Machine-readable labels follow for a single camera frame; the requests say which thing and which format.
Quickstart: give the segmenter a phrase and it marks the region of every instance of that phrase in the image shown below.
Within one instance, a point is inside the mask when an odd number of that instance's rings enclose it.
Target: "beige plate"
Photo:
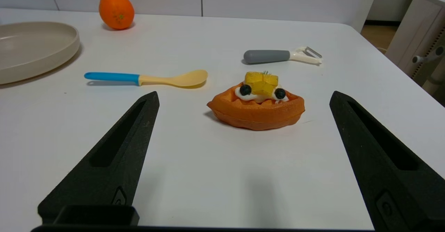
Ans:
[[[0,26],[0,84],[24,80],[62,65],[79,49],[79,32],[53,22]]]

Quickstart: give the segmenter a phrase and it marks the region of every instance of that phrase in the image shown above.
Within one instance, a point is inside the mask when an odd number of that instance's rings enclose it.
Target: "vegetable peeler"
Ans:
[[[247,50],[244,53],[244,61],[248,64],[300,61],[310,64],[321,64],[322,56],[310,47],[300,47],[295,51],[288,50]]]

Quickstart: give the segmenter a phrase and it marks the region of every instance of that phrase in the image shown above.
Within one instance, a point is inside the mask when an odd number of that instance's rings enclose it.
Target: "toy food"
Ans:
[[[99,14],[112,29],[126,29],[135,18],[135,9],[129,0],[100,0]]]
[[[207,106],[220,121],[252,130],[295,124],[305,111],[303,98],[285,91],[278,77],[247,72],[244,82],[216,95]]]

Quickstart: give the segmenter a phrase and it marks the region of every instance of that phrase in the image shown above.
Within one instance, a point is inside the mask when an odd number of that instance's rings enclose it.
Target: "pineapple chunk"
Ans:
[[[244,82],[252,88],[252,94],[271,96],[278,86],[278,76],[266,72],[247,72]]]

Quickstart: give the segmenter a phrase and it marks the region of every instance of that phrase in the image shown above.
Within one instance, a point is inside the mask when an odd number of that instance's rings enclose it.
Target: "blueberry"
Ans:
[[[277,88],[275,90],[275,96],[277,97],[277,99],[283,99],[284,97],[286,97],[286,91],[282,88]]]
[[[244,84],[243,86],[240,87],[240,93],[242,96],[249,95],[251,92],[252,88],[247,84]]]

